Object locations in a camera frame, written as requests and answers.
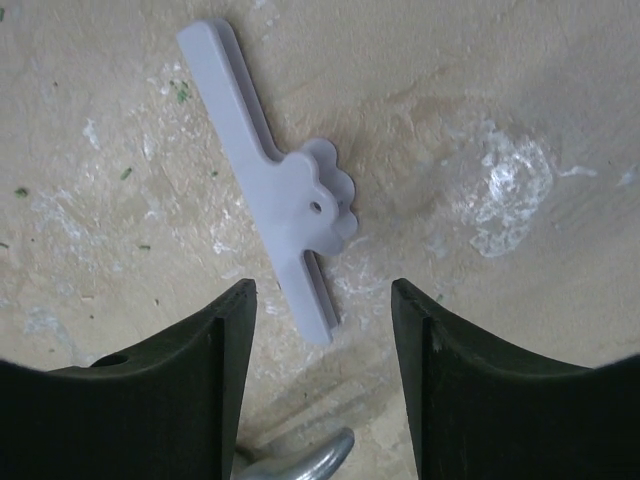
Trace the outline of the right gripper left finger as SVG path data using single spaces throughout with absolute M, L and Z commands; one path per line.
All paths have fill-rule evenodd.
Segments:
M 226 479 L 256 322 L 256 285 L 88 367 L 1 364 L 5 479 Z

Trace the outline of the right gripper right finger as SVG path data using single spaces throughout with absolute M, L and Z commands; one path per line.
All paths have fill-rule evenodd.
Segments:
M 639 359 L 587 368 L 511 344 L 405 279 L 393 331 L 422 479 L 635 479 Z

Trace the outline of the silver metal scoop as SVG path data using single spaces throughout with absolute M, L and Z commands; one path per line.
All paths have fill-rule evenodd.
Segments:
M 330 479 L 355 445 L 355 433 L 344 427 L 315 445 L 280 457 L 259 458 L 237 447 L 231 479 Z

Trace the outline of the white plastic bracket piece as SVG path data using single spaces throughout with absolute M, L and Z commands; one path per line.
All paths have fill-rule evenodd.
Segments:
M 278 149 L 226 20 L 196 21 L 177 41 L 299 334 L 330 344 L 339 321 L 316 258 L 339 255 L 357 232 L 354 181 L 327 139 L 312 138 L 288 154 Z

